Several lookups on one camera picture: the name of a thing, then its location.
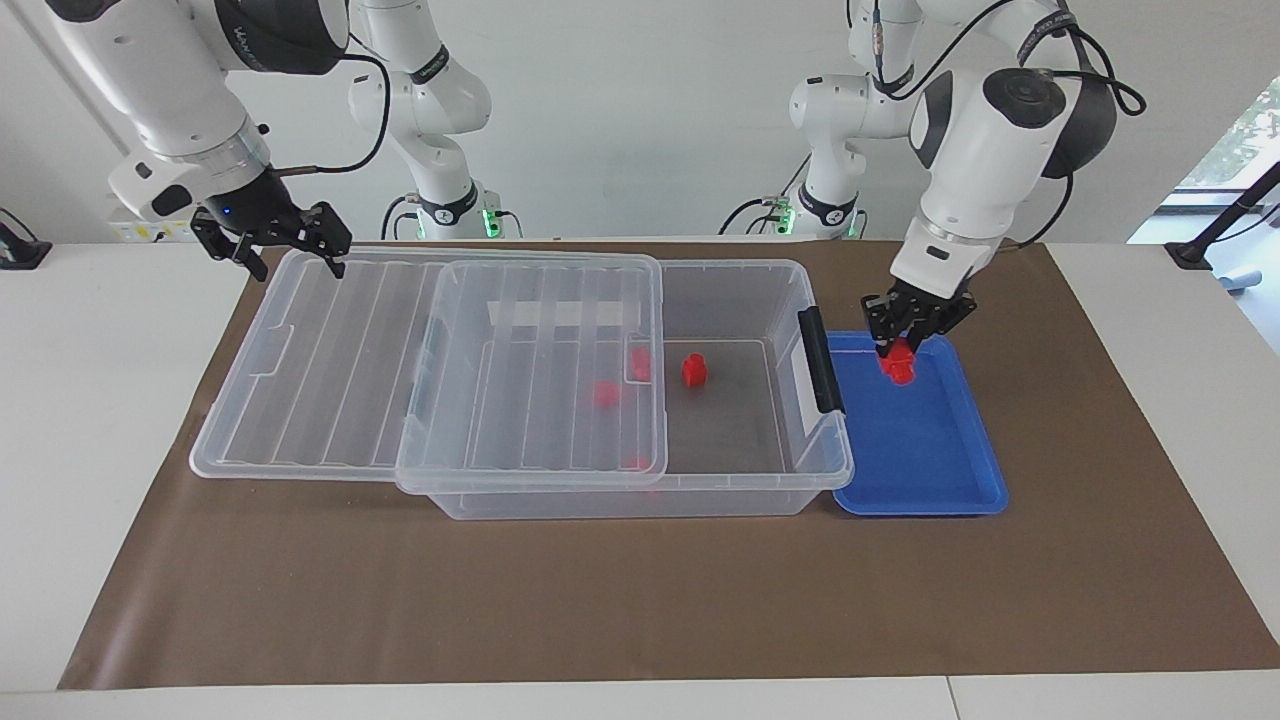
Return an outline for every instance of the red plastic piece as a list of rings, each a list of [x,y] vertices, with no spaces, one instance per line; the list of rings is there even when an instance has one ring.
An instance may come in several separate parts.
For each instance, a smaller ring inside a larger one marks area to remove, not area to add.
[[[905,386],[915,379],[915,354],[911,352],[906,338],[895,338],[888,348],[888,356],[881,357],[879,361],[881,370],[893,380],[893,384]]]
[[[685,378],[685,387],[701,386],[707,382],[707,359],[694,352],[680,365],[680,374]]]
[[[611,380],[596,380],[594,398],[596,407],[613,407],[622,400],[622,388]]]
[[[631,377],[643,383],[653,379],[653,361],[649,359],[649,348],[631,348]]]

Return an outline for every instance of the white label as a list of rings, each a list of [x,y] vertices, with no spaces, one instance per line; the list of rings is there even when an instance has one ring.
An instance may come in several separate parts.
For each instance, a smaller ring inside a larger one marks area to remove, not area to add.
[[[809,359],[804,351],[804,343],[796,342],[791,348],[791,373],[796,378],[796,392],[800,395],[800,421],[804,424],[804,434],[809,437],[818,427],[822,413],[818,413],[818,398],[813,395],[813,377],[809,375]]]
[[[489,301],[489,323],[498,324],[498,311],[502,304],[490,300]],[[631,307],[631,324],[640,324],[640,307]],[[512,315],[512,325],[529,325],[534,327],[541,323],[543,318],[543,304],[536,300],[524,300],[515,304],[515,314]],[[622,302],[616,300],[607,300],[595,304],[595,318],[593,320],[596,325],[622,325],[625,319],[625,310]],[[556,314],[553,320],[557,325],[582,325],[582,304],[581,302],[557,302]]]

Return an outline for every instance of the black handle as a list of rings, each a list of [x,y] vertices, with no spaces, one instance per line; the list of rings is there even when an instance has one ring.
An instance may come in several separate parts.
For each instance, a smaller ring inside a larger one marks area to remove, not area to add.
[[[840,395],[840,382],[836,380],[836,365],[831,361],[831,348],[827,346],[827,328],[822,324],[822,311],[814,305],[801,310],[800,340],[809,360],[809,377],[813,379],[813,396],[818,401],[819,413],[832,410],[845,411],[845,398]]]

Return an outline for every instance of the brown table surface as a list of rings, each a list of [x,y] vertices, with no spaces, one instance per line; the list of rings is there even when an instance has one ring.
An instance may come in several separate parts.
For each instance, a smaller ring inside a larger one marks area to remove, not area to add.
[[[828,329],[861,327],[897,250],[554,247],[791,258]],[[458,523],[387,484],[191,473],[251,284],[60,687],[1280,667],[1048,254],[1001,255],[973,291],[951,340],[1001,515],[859,519],[823,493],[794,518]]]

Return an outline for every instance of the blue object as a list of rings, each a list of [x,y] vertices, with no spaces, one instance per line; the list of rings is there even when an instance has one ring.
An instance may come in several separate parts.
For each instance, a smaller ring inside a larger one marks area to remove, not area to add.
[[[855,515],[995,515],[1009,505],[987,429],[945,337],[915,354],[915,380],[896,386],[865,332],[827,333],[845,398],[854,478],[835,491]]]

